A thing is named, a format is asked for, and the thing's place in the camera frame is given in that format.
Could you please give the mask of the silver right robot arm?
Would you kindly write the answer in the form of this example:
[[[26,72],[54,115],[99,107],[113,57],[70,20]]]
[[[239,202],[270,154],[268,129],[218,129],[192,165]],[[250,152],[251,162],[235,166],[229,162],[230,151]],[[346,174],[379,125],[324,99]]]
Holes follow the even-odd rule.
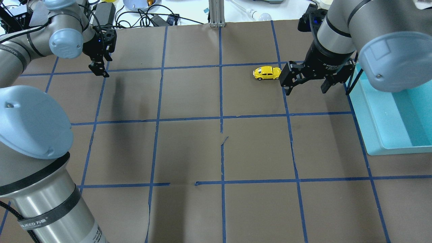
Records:
[[[322,93],[354,73],[352,55],[370,85],[401,92],[431,81],[431,8],[413,0],[334,0],[329,9],[310,4],[298,31],[313,41],[303,62],[289,61],[279,77],[285,94],[323,79]]]

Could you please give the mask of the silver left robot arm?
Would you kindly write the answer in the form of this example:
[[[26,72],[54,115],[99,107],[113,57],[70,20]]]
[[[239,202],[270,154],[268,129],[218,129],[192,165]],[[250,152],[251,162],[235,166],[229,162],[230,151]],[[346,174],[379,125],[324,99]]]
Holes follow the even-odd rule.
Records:
[[[13,85],[32,60],[49,55],[91,57],[92,72],[108,77],[111,60],[75,0],[42,0],[41,26],[1,36],[1,207],[15,215],[36,243],[106,243],[66,165],[74,141],[59,103],[32,86]]]

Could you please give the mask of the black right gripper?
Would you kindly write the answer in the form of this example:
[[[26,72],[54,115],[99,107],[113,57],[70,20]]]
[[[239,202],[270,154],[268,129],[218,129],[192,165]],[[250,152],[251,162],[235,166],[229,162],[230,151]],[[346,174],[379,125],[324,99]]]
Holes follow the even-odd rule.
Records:
[[[310,80],[324,80],[321,85],[323,94],[332,86],[347,82],[355,69],[351,55],[334,53],[312,43],[304,61],[290,60],[282,69],[279,81],[285,95],[289,96],[294,87]]]

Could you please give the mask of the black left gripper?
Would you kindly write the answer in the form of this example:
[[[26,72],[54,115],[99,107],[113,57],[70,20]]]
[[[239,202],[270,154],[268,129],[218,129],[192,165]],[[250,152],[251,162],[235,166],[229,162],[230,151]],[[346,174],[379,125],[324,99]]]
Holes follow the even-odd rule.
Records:
[[[102,59],[112,61],[110,54],[115,51],[117,32],[112,25],[91,26],[91,30],[93,35],[83,44],[82,52],[93,60],[89,64],[89,69],[95,76],[109,78]]]

